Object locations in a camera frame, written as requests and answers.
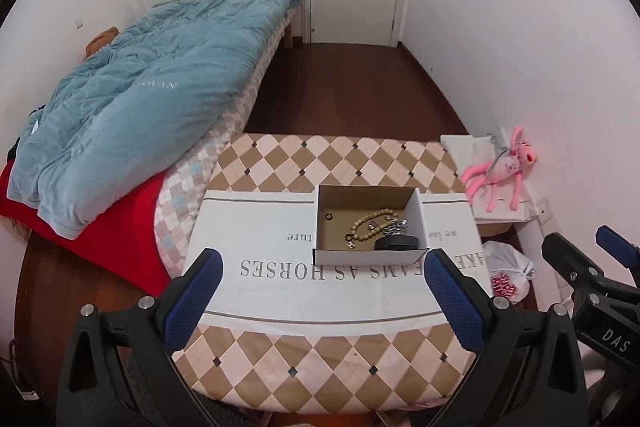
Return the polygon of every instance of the wooden floor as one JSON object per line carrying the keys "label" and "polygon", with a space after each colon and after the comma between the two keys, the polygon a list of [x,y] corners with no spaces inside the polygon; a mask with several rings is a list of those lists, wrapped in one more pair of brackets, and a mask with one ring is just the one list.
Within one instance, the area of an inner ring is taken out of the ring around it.
{"label": "wooden floor", "polygon": [[[277,51],[248,132],[439,140],[465,133],[442,94],[400,48],[309,44]],[[78,310],[130,307],[142,291],[36,235],[16,308],[18,356],[43,400],[58,375]]]}

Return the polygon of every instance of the pink panther plush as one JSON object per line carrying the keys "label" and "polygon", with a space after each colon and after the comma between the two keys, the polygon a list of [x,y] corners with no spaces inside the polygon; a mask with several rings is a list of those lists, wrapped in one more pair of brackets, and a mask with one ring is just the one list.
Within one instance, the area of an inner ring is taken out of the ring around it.
{"label": "pink panther plush", "polygon": [[516,180],[515,186],[513,187],[510,209],[518,209],[520,188],[522,187],[522,174],[524,169],[530,168],[538,159],[538,155],[533,150],[533,147],[530,146],[529,143],[522,141],[523,130],[523,127],[514,127],[509,148],[503,149],[495,160],[480,165],[473,165],[466,169],[462,176],[460,176],[460,180],[465,184],[465,187],[472,177],[477,176],[465,189],[466,196],[469,198],[470,203],[473,202],[474,196],[480,188],[490,185],[491,198],[486,211],[493,212],[497,184],[515,176]]}

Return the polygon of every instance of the red cloth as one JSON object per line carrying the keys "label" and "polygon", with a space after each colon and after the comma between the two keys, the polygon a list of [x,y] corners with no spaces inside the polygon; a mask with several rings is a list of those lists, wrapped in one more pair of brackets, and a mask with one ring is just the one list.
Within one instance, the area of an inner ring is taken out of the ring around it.
{"label": "red cloth", "polygon": [[156,174],[87,226],[77,239],[60,237],[25,204],[7,199],[10,161],[0,174],[0,216],[13,217],[42,237],[158,296],[170,281],[154,237],[154,213],[164,172]]}

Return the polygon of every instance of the black round object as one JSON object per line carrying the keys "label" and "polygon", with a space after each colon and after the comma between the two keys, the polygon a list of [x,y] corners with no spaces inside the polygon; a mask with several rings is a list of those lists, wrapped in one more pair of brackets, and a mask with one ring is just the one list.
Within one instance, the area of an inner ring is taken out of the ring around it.
{"label": "black round object", "polygon": [[385,235],[378,239],[374,250],[418,250],[418,238],[413,235]]}

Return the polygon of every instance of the plush toy leg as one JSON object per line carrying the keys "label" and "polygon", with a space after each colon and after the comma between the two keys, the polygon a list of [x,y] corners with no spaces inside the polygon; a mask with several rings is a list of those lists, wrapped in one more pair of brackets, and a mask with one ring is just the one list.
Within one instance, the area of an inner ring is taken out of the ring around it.
{"label": "plush toy leg", "polygon": [[491,163],[493,162],[479,163],[478,165],[471,165],[470,167],[467,167],[465,171],[462,172],[462,176],[460,176],[460,181],[466,185],[466,182],[468,182],[469,179],[471,179],[473,176],[486,174],[487,169],[491,166]]}
{"label": "plush toy leg", "polygon": [[478,192],[480,187],[484,185],[485,181],[486,181],[486,176],[478,176],[478,178],[473,180],[471,182],[471,185],[469,185],[465,189],[465,194],[466,194],[466,197],[469,198],[469,203],[473,203],[476,192]]}
{"label": "plush toy leg", "polygon": [[491,197],[489,198],[489,204],[486,206],[486,211],[491,213],[494,211],[495,208],[495,200],[497,199],[497,191],[498,191],[498,184],[494,183],[491,185]]}
{"label": "plush toy leg", "polygon": [[516,183],[513,187],[513,197],[511,198],[510,209],[516,211],[520,204],[520,188],[522,187],[522,172],[516,173]]}

